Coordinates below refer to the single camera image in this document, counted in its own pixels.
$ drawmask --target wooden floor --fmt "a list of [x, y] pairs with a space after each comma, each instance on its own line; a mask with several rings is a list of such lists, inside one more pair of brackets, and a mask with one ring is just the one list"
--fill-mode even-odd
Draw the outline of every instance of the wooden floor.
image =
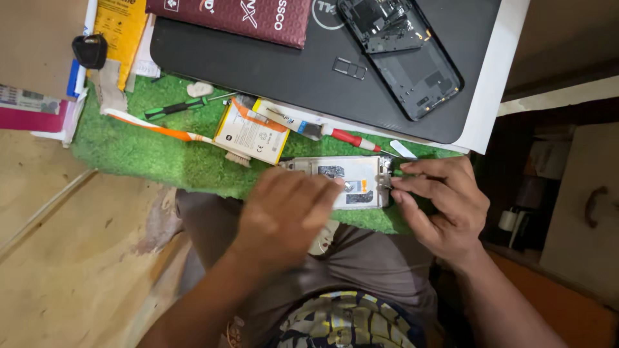
[[[1, 245], [86, 167], [26, 132], [0, 130], [0, 146]], [[184, 237], [160, 251], [174, 192], [96, 173], [28, 228], [0, 255], [0, 347], [133, 347], [173, 301], [183, 258], [171, 256], [188, 251]]]

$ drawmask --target blue object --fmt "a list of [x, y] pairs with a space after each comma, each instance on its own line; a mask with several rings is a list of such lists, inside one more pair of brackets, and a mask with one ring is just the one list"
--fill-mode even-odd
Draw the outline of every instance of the blue object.
[[307, 123], [306, 121], [302, 121], [302, 122], [301, 122], [301, 125], [299, 126], [299, 129], [297, 129], [297, 133], [299, 133], [299, 134], [303, 133], [303, 130], [305, 130], [305, 126], [306, 126], [307, 124], [308, 124], [308, 123]]
[[69, 97], [77, 98], [79, 94], [76, 93], [77, 71], [79, 70], [79, 63], [77, 59], [73, 59], [71, 63], [71, 73], [69, 74], [69, 83], [67, 84], [67, 95]]

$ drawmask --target drawer handle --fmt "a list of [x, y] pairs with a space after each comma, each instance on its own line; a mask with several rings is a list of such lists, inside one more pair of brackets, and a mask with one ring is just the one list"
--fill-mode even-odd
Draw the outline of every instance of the drawer handle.
[[587, 199], [587, 204], [584, 207], [584, 220], [591, 228], [597, 227], [597, 221], [591, 217], [591, 213], [593, 213], [593, 210], [595, 209], [596, 199], [600, 194], [608, 194], [608, 187], [600, 186], [599, 188], [593, 190], [589, 196], [589, 199]]

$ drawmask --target black key fob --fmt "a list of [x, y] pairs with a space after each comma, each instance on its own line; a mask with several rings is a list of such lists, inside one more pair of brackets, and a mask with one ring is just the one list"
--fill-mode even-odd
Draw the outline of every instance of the black key fob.
[[101, 69], [108, 55], [108, 42], [101, 34], [75, 37], [71, 43], [77, 62], [86, 69]]

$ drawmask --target patterned shirt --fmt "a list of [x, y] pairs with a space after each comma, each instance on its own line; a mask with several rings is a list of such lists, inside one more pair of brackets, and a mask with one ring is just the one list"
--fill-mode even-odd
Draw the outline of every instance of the patterned shirt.
[[397, 305], [358, 291], [322, 294], [305, 302], [280, 325], [270, 347], [416, 348], [425, 346], [423, 329]]

